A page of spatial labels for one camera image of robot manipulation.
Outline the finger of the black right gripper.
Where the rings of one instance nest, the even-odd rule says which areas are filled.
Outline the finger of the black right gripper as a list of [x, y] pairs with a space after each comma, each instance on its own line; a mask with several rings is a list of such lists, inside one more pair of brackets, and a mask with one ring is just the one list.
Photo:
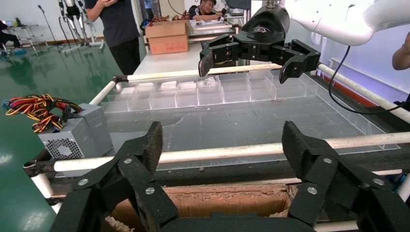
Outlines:
[[201, 43], [202, 51], [198, 63], [199, 76], [205, 77], [217, 63], [238, 61], [241, 44], [235, 35], [231, 36], [229, 34], [223, 34]]
[[275, 45], [272, 62], [281, 66], [279, 82], [299, 78], [303, 73], [317, 69], [321, 53], [300, 40], [293, 39], [285, 46]]

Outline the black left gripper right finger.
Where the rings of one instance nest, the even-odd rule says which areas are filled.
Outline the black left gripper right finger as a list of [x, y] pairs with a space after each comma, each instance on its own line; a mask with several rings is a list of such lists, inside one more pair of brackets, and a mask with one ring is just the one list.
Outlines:
[[356, 215], [362, 232], [407, 232], [410, 209], [386, 178], [341, 157], [325, 140], [304, 135], [292, 121], [282, 133], [283, 153], [301, 180], [288, 216], [314, 227], [325, 201]]

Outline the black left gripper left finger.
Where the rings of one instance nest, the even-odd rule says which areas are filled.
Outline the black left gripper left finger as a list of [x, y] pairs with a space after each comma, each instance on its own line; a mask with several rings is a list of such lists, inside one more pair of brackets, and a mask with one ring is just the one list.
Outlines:
[[125, 141], [110, 161], [75, 180], [50, 231], [99, 232], [115, 207], [129, 200], [144, 228], [160, 232], [178, 216], [177, 207], [154, 179], [162, 147], [159, 121], [145, 135]]

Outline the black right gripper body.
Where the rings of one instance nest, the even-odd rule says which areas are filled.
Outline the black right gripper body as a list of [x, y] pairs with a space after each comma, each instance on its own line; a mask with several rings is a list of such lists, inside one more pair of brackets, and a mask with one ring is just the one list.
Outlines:
[[287, 10], [275, 4], [264, 6], [234, 35], [240, 59], [277, 61], [290, 27]]

